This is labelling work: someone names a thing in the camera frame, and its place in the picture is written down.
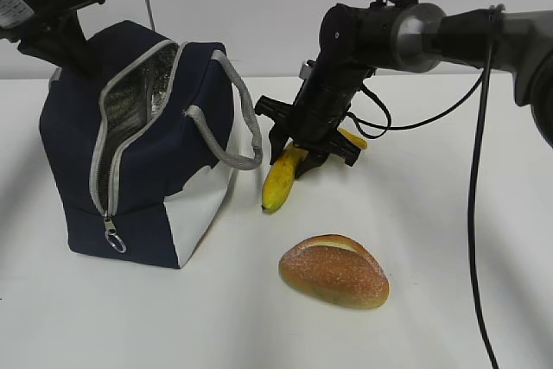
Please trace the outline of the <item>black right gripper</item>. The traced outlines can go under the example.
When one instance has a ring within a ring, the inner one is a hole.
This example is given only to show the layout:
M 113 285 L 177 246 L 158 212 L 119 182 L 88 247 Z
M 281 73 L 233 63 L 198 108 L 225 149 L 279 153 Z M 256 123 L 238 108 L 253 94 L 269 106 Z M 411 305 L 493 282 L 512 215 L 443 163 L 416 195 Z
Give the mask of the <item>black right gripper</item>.
M 338 132 L 338 126 L 354 94 L 372 74 L 372 68 L 361 64 L 331 68 L 315 61 L 309 79 L 302 82 L 291 104 L 262 96 L 254 110 L 273 121 L 269 132 L 270 165 L 281 156 L 289 140 L 307 151 L 296 167 L 296 179 L 322 166 L 330 155 L 354 165 L 360 150 Z

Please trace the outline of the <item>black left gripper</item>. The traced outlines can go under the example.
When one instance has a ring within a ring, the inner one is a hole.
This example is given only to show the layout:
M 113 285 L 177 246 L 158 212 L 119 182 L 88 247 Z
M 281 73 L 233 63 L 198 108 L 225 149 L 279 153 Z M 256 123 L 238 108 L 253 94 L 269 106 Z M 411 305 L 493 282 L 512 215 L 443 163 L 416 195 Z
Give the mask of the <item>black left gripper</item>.
M 106 0 L 1 0 L 1 38 L 20 53 L 88 78 L 101 62 L 85 38 L 78 10 Z

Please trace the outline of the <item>black and grey right robot arm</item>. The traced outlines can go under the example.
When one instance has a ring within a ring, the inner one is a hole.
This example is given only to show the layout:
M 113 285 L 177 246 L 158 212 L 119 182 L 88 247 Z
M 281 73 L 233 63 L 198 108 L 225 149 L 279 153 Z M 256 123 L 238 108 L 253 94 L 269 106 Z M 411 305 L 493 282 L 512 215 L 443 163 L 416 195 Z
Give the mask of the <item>black and grey right robot arm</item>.
M 552 14 L 476 9 L 447 15 L 419 0 L 366 9 L 339 3 L 323 17 L 320 51 L 305 64 L 302 86 L 286 104 L 262 97 L 258 115 L 273 121 L 270 156 L 287 143 L 307 151 L 299 170 L 320 167 L 330 155 L 348 165 L 359 152 L 337 129 L 355 93 L 379 69 L 426 73 L 441 62 L 507 72 L 514 100 L 531 108 L 538 131 L 552 138 Z

